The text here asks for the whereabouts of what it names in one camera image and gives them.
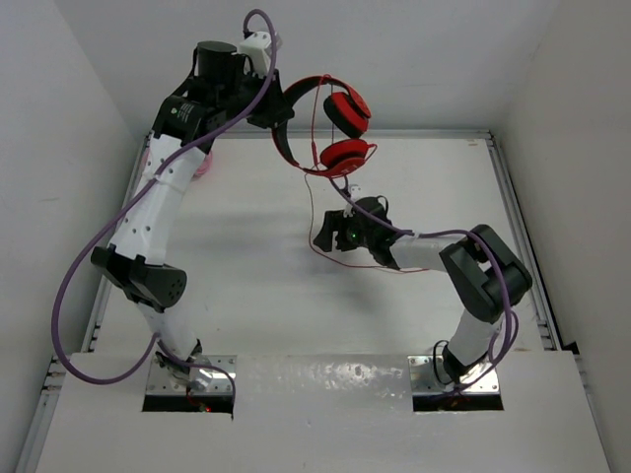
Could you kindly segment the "red black headphones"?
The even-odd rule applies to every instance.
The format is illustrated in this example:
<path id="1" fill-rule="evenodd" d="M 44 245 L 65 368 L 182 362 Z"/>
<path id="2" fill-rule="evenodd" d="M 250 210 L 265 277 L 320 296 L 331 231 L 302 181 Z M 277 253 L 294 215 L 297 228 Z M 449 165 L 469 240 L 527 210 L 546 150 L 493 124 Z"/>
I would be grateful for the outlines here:
<path id="1" fill-rule="evenodd" d="M 287 122 L 272 128 L 271 137 L 277 152 L 290 166 L 306 174 L 335 179 L 346 177 L 364 166 L 378 145 L 364 139 L 372 118 L 369 106 L 352 86 L 338 78 L 329 74 L 306 77 L 288 87 L 283 92 L 283 98 L 293 106 L 309 92 L 318 96 L 324 86 L 331 88 L 322 102 L 322 109 L 331 125 L 330 143 L 319 150 L 316 140 L 311 140 L 311 167 L 301 166 L 294 158 Z"/>

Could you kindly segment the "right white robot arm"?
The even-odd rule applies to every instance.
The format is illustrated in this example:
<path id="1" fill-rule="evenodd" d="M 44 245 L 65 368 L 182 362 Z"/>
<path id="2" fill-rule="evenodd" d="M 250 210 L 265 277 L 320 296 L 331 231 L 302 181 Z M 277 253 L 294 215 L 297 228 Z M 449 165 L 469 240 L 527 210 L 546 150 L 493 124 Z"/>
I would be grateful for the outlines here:
<path id="1" fill-rule="evenodd" d="M 364 248 L 378 265 L 395 271 L 428 269 L 447 274 L 463 305 L 455 334 L 443 352 L 449 383 L 484 359 L 496 341 L 500 320 L 512 315 L 531 289 L 526 267 L 489 226 L 470 231 L 415 234 L 395 227 L 379 197 L 364 197 L 323 215 L 313 245 L 329 253 Z"/>

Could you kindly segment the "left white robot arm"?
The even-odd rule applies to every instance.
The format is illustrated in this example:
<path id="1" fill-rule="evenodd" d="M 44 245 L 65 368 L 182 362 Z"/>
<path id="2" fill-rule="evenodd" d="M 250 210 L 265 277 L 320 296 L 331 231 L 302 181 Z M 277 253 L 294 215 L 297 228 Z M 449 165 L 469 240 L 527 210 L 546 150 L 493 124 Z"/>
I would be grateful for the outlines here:
<path id="1" fill-rule="evenodd" d="M 271 63 L 270 34 L 249 34 L 239 45 L 201 41 L 185 80 L 162 102 L 151 128 L 133 206 L 92 263 L 134 302 L 161 348 L 189 361 L 199 342 L 174 307 L 186 273 L 166 262 L 177 211 L 214 140 L 241 120 L 271 128 L 292 117 Z"/>

